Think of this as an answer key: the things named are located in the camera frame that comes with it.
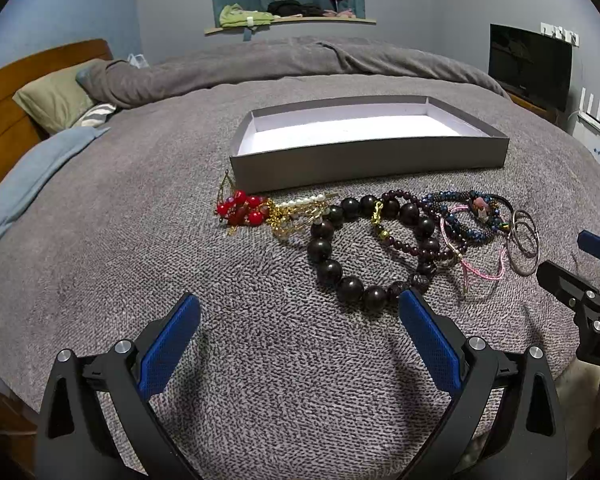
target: green pillow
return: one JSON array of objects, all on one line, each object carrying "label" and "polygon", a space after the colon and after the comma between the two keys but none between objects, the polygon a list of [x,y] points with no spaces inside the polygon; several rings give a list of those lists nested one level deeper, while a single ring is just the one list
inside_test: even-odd
[{"label": "green pillow", "polygon": [[27,83],[13,100],[50,135],[66,130],[94,105],[75,75],[96,61],[91,59]]}]

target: black bead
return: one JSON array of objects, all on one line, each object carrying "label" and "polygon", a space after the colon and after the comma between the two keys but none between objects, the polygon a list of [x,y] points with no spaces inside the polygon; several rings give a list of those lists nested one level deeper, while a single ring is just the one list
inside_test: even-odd
[{"label": "black bead", "polygon": [[328,212],[325,211],[322,213],[322,218],[331,222],[331,225],[336,229],[341,228],[342,224],[344,224],[343,209],[339,205],[330,205],[327,210]]},{"label": "black bead", "polygon": [[336,296],[343,303],[355,303],[362,298],[365,286],[355,276],[345,276],[336,286]]},{"label": "black bead", "polygon": [[400,222],[408,226],[416,226],[420,218],[420,210],[415,204],[407,203],[400,208]]},{"label": "black bead", "polygon": [[424,251],[437,253],[440,250],[440,243],[435,238],[425,238],[420,242],[420,248]]},{"label": "black bead", "polygon": [[378,199],[373,195],[365,195],[360,199],[360,213],[362,216],[371,218],[371,215],[376,210],[376,202]]},{"label": "black bead", "polygon": [[377,285],[368,286],[362,296],[368,310],[378,310],[386,304],[387,295],[384,288]]},{"label": "black bead", "polygon": [[307,245],[306,254],[314,264],[323,262],[331,256],[331,242],[324,238],[314,238]]},{"label": "black bead", "polygon": [[425,276],[433,277],[438,270],[438,266],[433,262],[420,262],[416,268],[416,272]]},{"label": "black bead", "polygon": [[311,224],[311,236],[314,238],[324,238],[331,240],[333,238],[333,224],[324,218],[316,218]]},{"label": "black bead", "polygon": [[411,277],[411,286],[420,294],[425,294],[429,290],[431,280],[422,274],[414,274]]},{"label": "black bead", "polygon": [[355,220],[360,216],[360,202],[355,198],[349,197],[340,202],[340,207],[344,209],[344,218],[346,220]]},{"label": "black bead", "polygon": [[436,223],[428,216],[421,216],[418,219],[418,225],[413,230],[413,234],[418,240],[430,237],[436,230]]},{"label": "black bead", "polygon": [[336,260],[325,260],[318,264],[318,282],[324,286],[335,286],[342,278],[342,266]]},{"label": "black bead", "polygon": [[389,220],[393,220],[398,216],[399,212],[400,202],[398,202],[395,198],[382,200],[382,211],[380,212],[382,218],[388,218]]},{"label": "black bead", "polygon": [[407,290],[407,284],[405,282],[393,282],[386,288],[387,301],[389,304],[398,304],[398,296],[400,296],[405,290]]}]

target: wooden bed frame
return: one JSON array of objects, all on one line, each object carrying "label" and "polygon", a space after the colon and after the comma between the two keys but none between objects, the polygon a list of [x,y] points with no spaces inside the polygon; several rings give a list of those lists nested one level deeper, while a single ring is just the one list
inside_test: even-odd
[{"label": "wooden bed frame", "polygon": [[48,137],[13,101],[13,95],[27,83],[46,74],[96,58],[112,59],[105,40],[59,46],[0,69],[0,181],[21,156]]}]

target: window sill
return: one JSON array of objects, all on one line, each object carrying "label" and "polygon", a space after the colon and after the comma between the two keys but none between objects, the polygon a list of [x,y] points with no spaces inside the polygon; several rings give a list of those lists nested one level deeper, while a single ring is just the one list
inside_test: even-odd
[{"label": "window sill", "polygon": [[[277,25],[279,23],[290,23],[290,22],[339,22],[339,23],[368,23],[369,25],[375,25],[377,22],[371,18],[328,18],[325,16],[313,16],[308,18],[275,18],[271,25]],[[242,30],[244,27],[213,27],[205,29],[205,36],[215,34],[217,32],[223,32],[226,30]]]}]

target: striped fabric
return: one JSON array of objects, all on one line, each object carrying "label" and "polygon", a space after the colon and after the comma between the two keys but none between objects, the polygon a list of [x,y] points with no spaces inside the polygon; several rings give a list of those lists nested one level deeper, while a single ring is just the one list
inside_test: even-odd
[{"label": "striped fabric", "polygon": [[100,103],[87,112],[75,122],[75,126],[100,126],[104,124],[109,116],[116,111],[116,105]]}]

